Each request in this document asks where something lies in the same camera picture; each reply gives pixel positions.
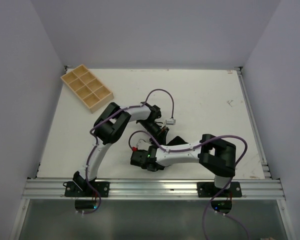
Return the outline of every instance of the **wooden tray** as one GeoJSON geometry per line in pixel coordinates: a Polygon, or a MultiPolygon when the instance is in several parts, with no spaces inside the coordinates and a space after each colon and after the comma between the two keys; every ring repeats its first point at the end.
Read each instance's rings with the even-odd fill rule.
{"type": "Polygon", "coordinates": [[[81,102],[84,103],[91,113],[94,113],[114,99],[112,91],[110,91],[83,64],[63,75],[61,79],[81,102]]]}

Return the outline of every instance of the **robotic arm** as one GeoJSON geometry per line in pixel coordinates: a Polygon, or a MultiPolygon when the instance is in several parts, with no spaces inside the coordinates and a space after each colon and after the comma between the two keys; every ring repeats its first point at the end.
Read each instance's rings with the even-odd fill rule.
{"type": "MultiPolygon", "coordinates": [[[[105,121],[119,110],[121,108],[116,103],[110,103],[94,123],[94,126],[105,121]]],[[[218,139],[199,147],[201,143],[215,137],[210,134],[202,135],[201,140],[193,143],[186,143],[177,136],[167,144],[166,136],[169,128],[159,126],[156,122],[156,119],[159,118],[161,118],[159,107],[142,103],[140,107],[121,111],[96,128],[93,131],[93,136],[97,139],[97,146],[90,156],[87,172],[88,182],[94,182],[108,149],[120,139],[127,124],[134,121],[140,123],[160,145],[154,144],[153,139],[150,139],[152,144],[143,146],[143,149],[133,149],[130,159],[131,165],[155,172],[173,164],[198,163],[215,174],[214,185],[219,189],[223,188],[229,179],[235,176],[236,146],[234,144],[218,139]],[[210,154],[212,149],[215,150],[214,155],[210,154]]],[[[89,195],[91,189],[87,186],[86,167],[78,170],[73,175],[72,181],[75,185],[71,187],[71,191],[89,195]]]]}

